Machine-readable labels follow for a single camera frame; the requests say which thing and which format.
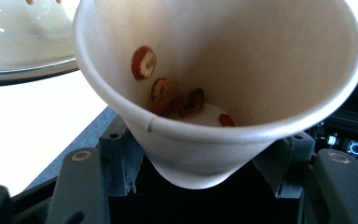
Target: plate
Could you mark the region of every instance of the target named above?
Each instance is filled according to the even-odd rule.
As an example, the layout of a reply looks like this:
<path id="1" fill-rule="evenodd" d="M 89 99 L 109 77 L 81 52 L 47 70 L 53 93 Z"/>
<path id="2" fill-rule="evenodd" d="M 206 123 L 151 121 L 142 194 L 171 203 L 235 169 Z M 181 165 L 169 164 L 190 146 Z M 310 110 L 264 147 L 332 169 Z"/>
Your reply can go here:
<path id="1" fill-rule="evenodd" d="M 76 0 L 0 0 L 0 85 L 77 70 Z"/>

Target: cup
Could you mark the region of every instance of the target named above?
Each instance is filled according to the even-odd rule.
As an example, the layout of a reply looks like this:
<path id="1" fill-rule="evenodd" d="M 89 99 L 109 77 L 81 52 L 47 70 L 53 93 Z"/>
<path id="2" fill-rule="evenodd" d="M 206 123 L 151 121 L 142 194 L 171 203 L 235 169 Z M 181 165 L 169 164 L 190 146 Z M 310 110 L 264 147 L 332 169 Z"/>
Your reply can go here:
<path id="1" fill-rule="evenodd" d="M 157 171 L 187 189 L 221 183 L 275 140 L 325 119 L 358 82 L 358 25 L 340 0 L 82 0 L 74 30 L 88 83 Z M 141 46 L 157 65 L 136 80 Z M 152 113 L 159 77 L 178 95 L 203 89 L 207 104 L 191 118 Z M 219 113 L 237 127 L 221 127 Z"/>

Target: glowing blue ring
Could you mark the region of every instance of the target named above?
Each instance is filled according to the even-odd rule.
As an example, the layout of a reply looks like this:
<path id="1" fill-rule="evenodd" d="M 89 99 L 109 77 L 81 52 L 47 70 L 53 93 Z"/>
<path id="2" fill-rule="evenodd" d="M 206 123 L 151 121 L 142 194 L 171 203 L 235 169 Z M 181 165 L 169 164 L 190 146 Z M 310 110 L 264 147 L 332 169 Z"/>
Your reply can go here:
<path id="1" fill-rule="evenodd" d="M 351 146 L 350 146 L 350 151 L 353 155 L 356 155 L 358 156 L 358 143 L 353 143 Z"/>

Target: paper cup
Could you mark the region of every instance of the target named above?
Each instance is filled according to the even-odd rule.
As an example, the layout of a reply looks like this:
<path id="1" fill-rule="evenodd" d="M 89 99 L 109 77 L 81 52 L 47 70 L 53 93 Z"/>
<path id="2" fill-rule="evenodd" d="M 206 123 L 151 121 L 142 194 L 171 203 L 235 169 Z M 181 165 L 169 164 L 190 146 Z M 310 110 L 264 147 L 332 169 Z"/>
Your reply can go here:
<path id="1" fill-rule="evenodd" d="M 91 87 L 158 172 L 188 189 L 219 184 L 275 140 L 325 119 L 358 82 L 358 25 L 339 0 L 82 0 L 75 36 Z M 141 46 L 158 59 L 146 80 L 131 73 Z M 209 114 L 188 123 L 150 112 L 158 77 L 178 94 L 202 88 L 200 113 Z M 221 111 L 238 127 L 219 126 Z"/>

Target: red dried fruit slice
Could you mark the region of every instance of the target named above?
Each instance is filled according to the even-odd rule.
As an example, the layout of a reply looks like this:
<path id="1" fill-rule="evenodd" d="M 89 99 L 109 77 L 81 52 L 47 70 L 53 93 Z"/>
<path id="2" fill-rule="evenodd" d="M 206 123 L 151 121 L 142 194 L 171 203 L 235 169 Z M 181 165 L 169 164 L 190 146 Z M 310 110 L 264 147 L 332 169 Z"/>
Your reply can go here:
<path id="1" fill-rule="evenodd" d="M 170 91 L 170 81 L 165 77 L 159 77 L 152 86 L 153 103 L 161 102 L 166 99 Z"/>
<path id="2" fill-rule="evenodd" d="M 133 76 L 138 80 L 150 78 L 156 68 L 156 63 L 157 57 L 153 50 L 148 46 L 141 46 L 132 55 Z"/>
<path id="3" fill-rule="evenodd" d="M 236 126 L 234 119 L 232 119 L 231 116 L 228 114 L 220 114 L 219 121 L 223 127 L 235 127 Z"/>

